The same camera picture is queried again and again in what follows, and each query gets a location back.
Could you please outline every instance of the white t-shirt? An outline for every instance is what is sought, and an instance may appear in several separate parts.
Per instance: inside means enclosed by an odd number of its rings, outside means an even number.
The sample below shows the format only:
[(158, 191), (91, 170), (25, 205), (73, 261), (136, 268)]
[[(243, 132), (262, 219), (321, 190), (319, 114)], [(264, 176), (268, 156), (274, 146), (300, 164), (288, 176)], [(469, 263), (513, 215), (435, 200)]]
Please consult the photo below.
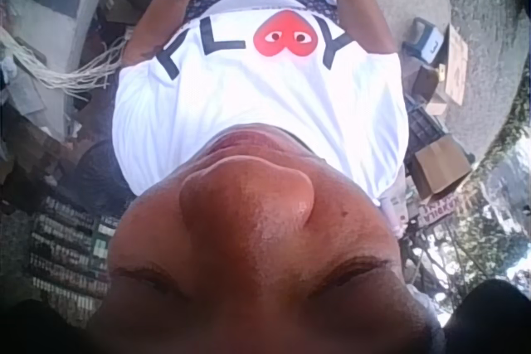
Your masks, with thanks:
[(120, 73), (113, 142), (137, 195), (239, 124), (292, 133), (378, 203), (407, 148), (398, 56), (368, 54), (326, 17), (268, 8), (193, 20)]

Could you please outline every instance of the black letter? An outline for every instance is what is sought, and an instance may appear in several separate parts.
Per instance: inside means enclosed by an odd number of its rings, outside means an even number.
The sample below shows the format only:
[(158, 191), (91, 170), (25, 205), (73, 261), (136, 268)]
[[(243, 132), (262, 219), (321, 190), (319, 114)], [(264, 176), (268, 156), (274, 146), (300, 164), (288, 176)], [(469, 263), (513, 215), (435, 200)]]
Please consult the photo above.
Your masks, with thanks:
[(165, 50), (162, 50), (157, 54), (158, 62), (160, 62), (160, 65), (162, 65), (166, 72), (168, 72), (168, 75), (171, 80), (175, 80), (175, 78), (177, 78), (180, 73), (179, 69), (172, 60), (172, 54), (182, 45), (187, 34), (188, 29), (182, 31), (175, 38), (171, 45), (169, 45)]
[(246, 41), (214, 41), (214, 33), (212, 32), (210, 17), (205, 17), (199, 22), (199, 30), (201, 32), (202, 50), (204, 51), (205, 56), (218, 50), (237, 50), (246, 48)]
[(317, 16), (314, 17), (321, 28), (324, 43), (326, 44), (326, 47), (324, 48), (323, 64), (331, 70), (332, 64), (334, 63), (335, 53), (337, 53), (338, 50), (343, 49), (347, 44), (352, 43), (353, 38), (345, 32), (343, 35), (332, 40), (332, 34), (330, 33), (328, 24), (322, 18)]

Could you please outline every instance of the sign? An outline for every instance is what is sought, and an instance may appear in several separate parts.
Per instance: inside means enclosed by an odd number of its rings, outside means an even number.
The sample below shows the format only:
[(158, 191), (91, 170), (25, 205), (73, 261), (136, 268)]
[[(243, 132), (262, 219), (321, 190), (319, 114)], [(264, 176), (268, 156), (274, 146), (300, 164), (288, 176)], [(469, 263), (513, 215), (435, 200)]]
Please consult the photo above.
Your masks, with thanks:
[(452, 25), (448, 28), (448, 37), (446, 93), (458, 105), (463, 105), (468, 65), (468, 45)]
[(432, 202), (428, 205), (420, 205), (419, 211), (419, 226), (428, 227), (445, 216), (450, 215), (457, 208), (457, 198), (454, 194), (445, 196), (439, 201)]

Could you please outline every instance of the nose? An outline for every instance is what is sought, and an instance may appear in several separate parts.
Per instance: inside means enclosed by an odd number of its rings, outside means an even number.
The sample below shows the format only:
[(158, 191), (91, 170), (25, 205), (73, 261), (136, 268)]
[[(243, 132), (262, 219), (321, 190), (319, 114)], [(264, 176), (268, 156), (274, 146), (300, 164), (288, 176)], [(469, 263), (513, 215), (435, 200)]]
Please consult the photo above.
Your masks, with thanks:
[(235, 156), (189, 176), (180, 204), (192, 247), (209, 268), (221, 272), (230, 264), (240, 276), (265, 276), (275, 249), (308, 221), (314, 188), (299, 170)]

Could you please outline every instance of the man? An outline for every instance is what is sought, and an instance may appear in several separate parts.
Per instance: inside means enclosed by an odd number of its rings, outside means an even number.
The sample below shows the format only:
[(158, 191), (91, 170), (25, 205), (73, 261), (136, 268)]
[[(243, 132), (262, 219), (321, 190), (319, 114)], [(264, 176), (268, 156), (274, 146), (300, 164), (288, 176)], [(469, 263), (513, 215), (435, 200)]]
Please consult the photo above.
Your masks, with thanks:
[(431, 347), (376, 207), (407, 114), (375, 0), (338, 0), (339, 26), (302, 0), (183, 25), (201, 1), (153, 0), (125, 50), (113, 142), (139, 199), (93, 333), (124, 352)]

